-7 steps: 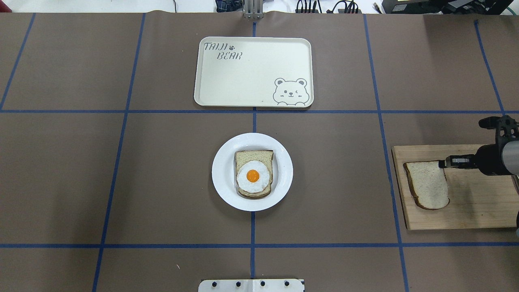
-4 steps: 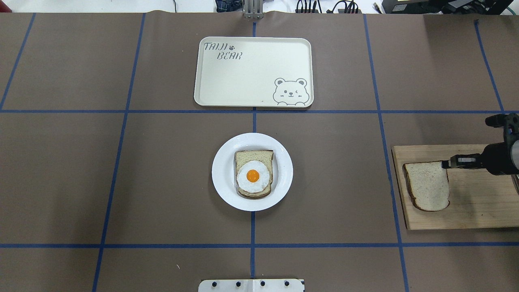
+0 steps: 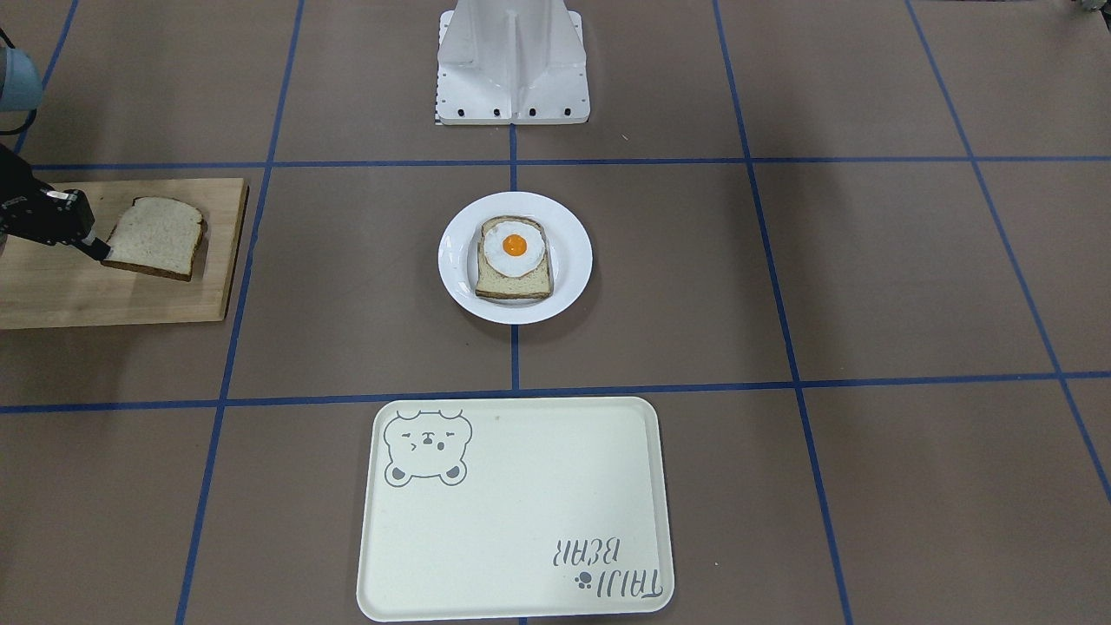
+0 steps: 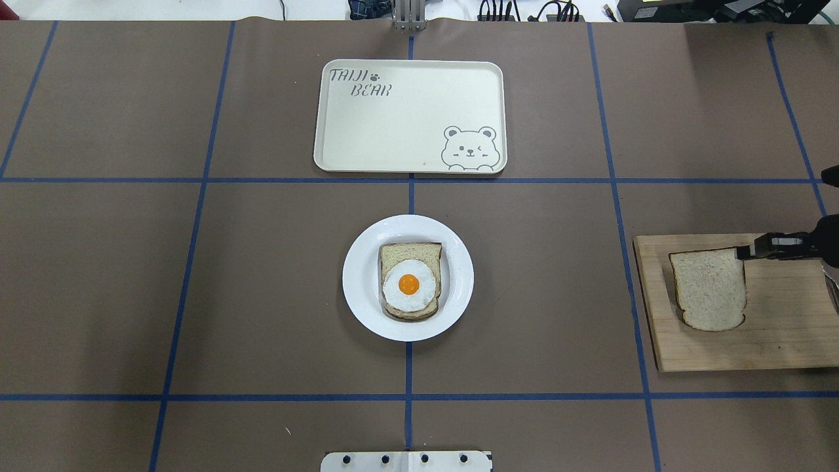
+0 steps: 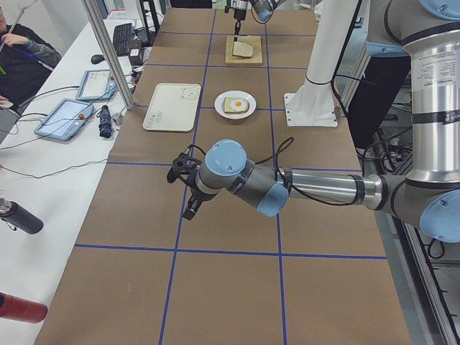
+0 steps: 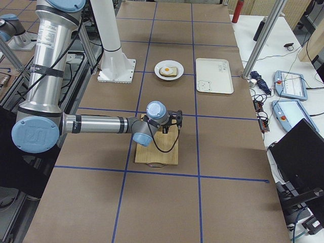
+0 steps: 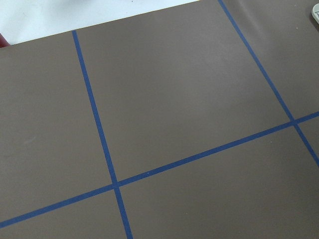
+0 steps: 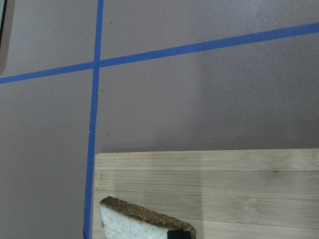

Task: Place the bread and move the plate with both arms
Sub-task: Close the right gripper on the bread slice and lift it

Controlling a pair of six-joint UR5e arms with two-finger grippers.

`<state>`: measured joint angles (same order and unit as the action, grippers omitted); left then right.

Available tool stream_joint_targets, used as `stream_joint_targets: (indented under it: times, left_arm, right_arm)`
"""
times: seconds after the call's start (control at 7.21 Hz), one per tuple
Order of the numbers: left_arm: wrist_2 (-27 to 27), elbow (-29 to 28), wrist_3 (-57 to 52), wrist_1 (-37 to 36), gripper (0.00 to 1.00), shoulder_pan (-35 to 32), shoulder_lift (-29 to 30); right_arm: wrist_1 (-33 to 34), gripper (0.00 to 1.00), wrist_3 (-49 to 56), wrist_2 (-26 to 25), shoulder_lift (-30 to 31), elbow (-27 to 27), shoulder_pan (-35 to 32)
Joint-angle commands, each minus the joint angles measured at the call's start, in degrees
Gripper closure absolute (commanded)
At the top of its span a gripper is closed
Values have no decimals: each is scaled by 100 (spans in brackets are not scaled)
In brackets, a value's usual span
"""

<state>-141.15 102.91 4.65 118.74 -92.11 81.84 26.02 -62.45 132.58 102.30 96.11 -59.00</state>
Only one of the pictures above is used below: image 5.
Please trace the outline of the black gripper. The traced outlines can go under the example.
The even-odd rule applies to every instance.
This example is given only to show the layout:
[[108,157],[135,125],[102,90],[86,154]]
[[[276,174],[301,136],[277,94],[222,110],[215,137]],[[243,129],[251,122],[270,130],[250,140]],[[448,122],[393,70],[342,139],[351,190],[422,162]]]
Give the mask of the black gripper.
[[191,191],[191,197],[184,209],[182,217],[191,221],[197,214],[201,204],[210,201],[218,194],[218,190],[208,187],[200,177],[200,170],[194,170],[186,180]]
[[234,8],[234,18],[236,20],[234,26],[234,41],[237,42],[242,25],[242,21],[246,19],[246,9]]

